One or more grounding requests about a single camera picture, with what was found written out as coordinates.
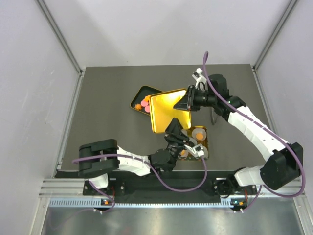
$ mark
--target white wall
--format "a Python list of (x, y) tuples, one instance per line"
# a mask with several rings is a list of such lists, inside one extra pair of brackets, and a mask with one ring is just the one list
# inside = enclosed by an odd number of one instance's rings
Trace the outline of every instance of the white wall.
[(288, 2), (46, 0), (82, 67), (254, 64)]
[(77, 72), (34, 0), (0, 1), (0, 234), (28, 234)]
[(313, 1), (301, 0), (259, 68), (281, 136), (304, 147), (306, 193), (313, 208)]

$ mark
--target black tray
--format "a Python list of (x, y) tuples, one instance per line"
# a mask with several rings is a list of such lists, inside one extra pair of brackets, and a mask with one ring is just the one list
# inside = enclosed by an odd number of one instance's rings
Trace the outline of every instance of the black tray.
[[(150, 95), (150, 94), (156, 94), (156, 93), (160, 93), (160, 92), (163, 92), (163, 91), (160, 91), (158, 89), (155, 89), (153, 87), (149, 87), (149, 86), (142, 86), (138, 93), (136, 94), (136, 96), (134, 97), (134, 99), (132, 100), (131, 102), (131, 108), (136, 110), (135, 109), (135, 105), (136, 104), (140, 104), (141, 101), (147, 96), (147, 95)], [(136, 110), (136, 111), (139, 111), (143, 114), (146, 114), (146, 115), (150, 115), (150, 113), (147, 113), (145, 112), (145, 108), (142, 107), (141, 110)]]

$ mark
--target robotic hand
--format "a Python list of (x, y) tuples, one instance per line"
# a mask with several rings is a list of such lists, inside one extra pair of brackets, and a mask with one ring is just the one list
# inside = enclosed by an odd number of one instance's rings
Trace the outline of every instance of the robotic hand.
[[(198, 111), (201, 106), (212, 107), (217, 115), (223, 117), (229, 124), (241, 131), (256, 146), (266, 161), (263, 166), (255, 166), (252, 168), (244, 167), (234, 171), (225, 181), (227, 184), (226, 187), (229, 188), (231, 192), (240, 191), (242, 187), (249, 185), (266, 185), (273, 190), (277, 190), (299, 177), (301, 174), (299, 166), (291, 153), (280, 141), (263, 130), (266, 128), (270, 131), (265, 125), (262, 124), (262, 128), (259, 128), (255, 124), (255, 122), (261, 123), (260, 120), (253, 115), (251, 110), (240, 98), (229, 95), (226, 79), (220, 74), (210, 76), (213, 87), (222, 98), (238, 111), (250, 117), (253, 121), (248, 120), (227, 106), (216, 96), (210, 87), (206, 90), (206, 79), (201, 73), (201, 69), (196, 70), (193, 74), (196, 85), (190, 85), (188, 87), (185, 96), (174, 105), (174, 108)], [(79, 163), (79, 175), (83, 178), (89, 178), (97, 188), (106, 188), (108, 186), (107, 173), (116, 169), (127, 170), (138, 176), (143, 176), (150, 174), (150, 168), (144, 164), (144, 162), (147, 162), (158, 171), (172, 171), (182, 149), (187, 149), (194, 156), (200, 157), (203, 155), (202, 146), (200, 144), (194, 146), (181, 130), (182, 126), (180, 122), (178, 119), (173, 118), (165, 131), (165, 140), (168, 143), (167, 147), (165, 149), (159, 149), (156, 153), (149, 156), (139, 156), (127, 152), (117, 146), (115, 140), (106, 140), (83, 145), (79, 150), (80, 158), (99, 155), (100, 151), (102, 151), (103, 154), (113, 153), (128, 155), (133, 158), (136, 157), (137, 159), (142, 159), (142, 163), (123, 157), (107, 157), (105, 161), (90, 160)], [(293, 144), (289, 144), (286, 141), (284, 142), (295, 152), (302, 164), (302, 146), (297, 142)]]

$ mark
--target pink circle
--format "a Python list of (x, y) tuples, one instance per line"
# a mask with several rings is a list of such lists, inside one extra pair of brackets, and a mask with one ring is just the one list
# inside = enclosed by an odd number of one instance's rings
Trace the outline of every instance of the pink circle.
[(150, 105), (148, 105), (148, 106), (145, 107), (145, 111), (146, 111), (147, 113), (150, 112)]
[(147, 101), (143, 100), (140, 104), (142, 107), (146, 107), (149, 103)]

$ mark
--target metal floor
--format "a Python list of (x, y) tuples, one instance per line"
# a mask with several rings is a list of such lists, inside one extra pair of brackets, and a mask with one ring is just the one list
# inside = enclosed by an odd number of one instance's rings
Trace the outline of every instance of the metal floor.
[[(78, 158), (79, 146), (116, 139), (127, 151), (147, 155), (165, 148), (163, 134), (153, 134), (150, 118), (130, 108), (130, 102), (143, 85), (162, 91), (187, 88), (194, 84), (191, 74), (200, 66), (132, 66), (87, 68), (74, 113), (62, 170), (76, 170), (71, 161)], [(239, 96), (266, 125), (268, 120), (250, 65), (208, 65), (209, 74), (227, 79), (230, 94)], [(210, 109), (192, 113), (192, 125), (208, 129), (210, 170), (233, 170), (262, 165), (257, 149), (222, 118), (210, 122)], [(202, 162), (179, 161), (176, 169), (203, 169)]]
[[(82, 208), (49, 208), (52, 227)], [(259, 198), (245, 213), (213, 208), (116, 208), (108, 214), (84, 211), (42, 235), (303, 235), (293, 199)]]

